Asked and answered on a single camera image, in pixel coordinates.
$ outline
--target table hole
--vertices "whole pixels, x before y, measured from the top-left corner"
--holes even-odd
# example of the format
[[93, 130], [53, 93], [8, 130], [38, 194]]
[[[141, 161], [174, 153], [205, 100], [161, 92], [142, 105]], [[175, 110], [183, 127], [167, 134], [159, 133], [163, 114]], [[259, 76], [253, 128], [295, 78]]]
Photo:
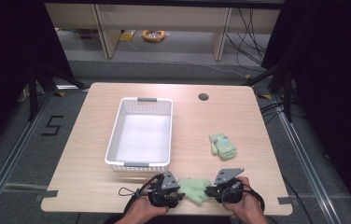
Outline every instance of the table hole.
[[200, 93], [199, 94], [199, 99], [201, 101], [206, 101], [206, 100], [208, 100], [208, 95], [206, 93]]

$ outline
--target black strap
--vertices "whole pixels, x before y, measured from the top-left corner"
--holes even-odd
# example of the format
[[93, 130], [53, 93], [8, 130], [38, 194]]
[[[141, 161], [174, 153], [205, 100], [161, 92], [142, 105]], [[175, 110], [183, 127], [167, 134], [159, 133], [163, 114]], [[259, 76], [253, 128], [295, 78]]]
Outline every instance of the black strap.
[[245, 193], [249, 193], [252, 196], [254, 196], [258, 202], [260, 203], [260, 208], [262, 209], [262, 212], [265, 211], [265, 201], [263, 200], [262, 196], [260, 196], [255, 190], [250, 189], [250, 190], [243, 190]]

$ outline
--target metal frame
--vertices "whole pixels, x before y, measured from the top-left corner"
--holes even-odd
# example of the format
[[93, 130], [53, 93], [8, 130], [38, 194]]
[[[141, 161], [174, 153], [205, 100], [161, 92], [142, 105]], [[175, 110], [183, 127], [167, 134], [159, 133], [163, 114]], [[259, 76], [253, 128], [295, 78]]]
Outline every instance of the metal frame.
[[[280, 103], [278, 95], [273, 95], [274, 102]], [[277, 111], [281, 112], [282, 108], [278, 107]], [[307, 180], [315, 194], [318, 204], [323, 211], [324, 217], [328, 223], [342, 223], [339, 218], [338, 212], [333, 205], [332, 199], [330, 198], [327, 190], [325, 189], [323, 183], [321, 182], [316, 169], [312, 162], [310, 161], [309, 155], [306, 153], [306, 150], [303, 147], [303, 144], [292, 125], [292, 122], [288, 122], [288, 118], [284, 113], [279, 115], [281, 122], [283, 123], [284, 129], [289, 137], [289, 140], [295, 150], [297, 158], [302, 166], [304, 173], [306, 174]]]
[[26, 127], [24, 128], [21, 137], [16, 143], [15, 147], [10, 152], [7, 157], [7, 161], [4, 163], [0, 171], [0, 195], [4, 189], [5, 184], [9, 180], [10, 176], [13, 173], [18, 161], [23, 153], [27, 143], [29, 142], [31, 136], [33, 135], [36, 124], [39, 122], [42, 112], [45, 109], [45, 106], [48, 104], [53, 92], [46, 92], [43, 99], [41, 100], [38, 110], [36, 111], [35, 117], [28, 121]]

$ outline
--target gray carpet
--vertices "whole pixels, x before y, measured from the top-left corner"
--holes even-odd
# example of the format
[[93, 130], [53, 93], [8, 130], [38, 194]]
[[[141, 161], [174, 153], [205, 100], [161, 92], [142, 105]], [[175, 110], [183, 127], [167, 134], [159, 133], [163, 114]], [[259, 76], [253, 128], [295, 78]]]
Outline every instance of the gray carpet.
[[[86, 84], [95, 81], [112, 82], [150, 82], [181, 84], [240, 85], [245, 82], [244, 75], [256, 76], [258, 72], [240, 69], [237, 66], [219, 66], [216, 69], [237, 71], [239, 74], [219, 72], [212, 68], [191, 64], [174, 63], [103, 63], [70, 62], [76, 78]], [[256, 93], [267, 93], [266, 79], [254, 87]], [[68, 84], [56, 79], [58, 84]], [[21, 159], [8, 181], [8, 186], [0, 197], [0, 223], [91, 223], [96, 224], [109, 217], [109, 214], [69, 214], [45, 213], [40, 209], [37, 195], [42, 194], [49, 184], [53, 172], [62, 155], [63, 147], [73, 128], [86, 92], [67, 92], [65, 96], [51, 97], [44, 110], [34, 135], [27, 145]], [[260, 107], [271, 104], [272, 100], [258, 100]], [[293, 106], [294, 125], [308, 151], [318, 174], [330, 193], [343, 223], [351, 223], [351, 198], [342, 180], [337, 175], [330, 161], [322, 157], [323, 148], [309, 125], [308, 119], [302, 119], [302, 111]], [[54, 133], [46, 125], [51, 116], [63, 116], [52, 120], [52, 124], [61, 125], [57, 135], [43, 136], [42, 133]], [[9, 118], [0, 136], [0, 167], [28, 119], [28, 102], [21, 103]], [[292, 187], [300, 194], [303, 203], [314, 223], [326, 223], [321, 208], [295, 155], [292, 144], [284, 131], [278, 116], [267, 124], [274, 152], [280, 169]], [[309, 223], [301, 205], [294, 205], [294, 212], [289, 217], [274, 217], [278, 223]]]

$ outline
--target basket handle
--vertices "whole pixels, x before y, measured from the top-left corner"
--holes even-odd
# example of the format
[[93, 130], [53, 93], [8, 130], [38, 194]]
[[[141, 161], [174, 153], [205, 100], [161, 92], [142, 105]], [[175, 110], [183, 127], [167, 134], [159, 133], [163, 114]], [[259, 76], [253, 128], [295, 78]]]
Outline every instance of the basket handle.
[[123, 165], [125, 167], [149, 167], [149, 163], [142, 162], [125, 162]]
[[137, 102], [158, 102], [158, 98], [138, 97]]

